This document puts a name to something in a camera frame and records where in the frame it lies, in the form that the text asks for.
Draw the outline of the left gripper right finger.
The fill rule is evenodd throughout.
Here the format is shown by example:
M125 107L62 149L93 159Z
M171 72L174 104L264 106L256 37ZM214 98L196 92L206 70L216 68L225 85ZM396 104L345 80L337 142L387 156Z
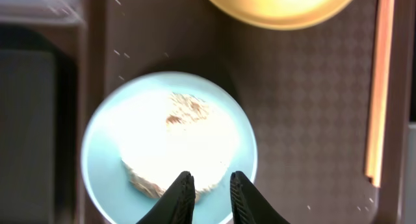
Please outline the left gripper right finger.
M234 224L289 224L241 171L231 174L230 196Z

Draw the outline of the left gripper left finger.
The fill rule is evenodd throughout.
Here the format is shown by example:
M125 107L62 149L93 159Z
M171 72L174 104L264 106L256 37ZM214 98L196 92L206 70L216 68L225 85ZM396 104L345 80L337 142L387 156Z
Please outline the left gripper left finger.
M136 224L191 224L195 200L194 177L183 171Z

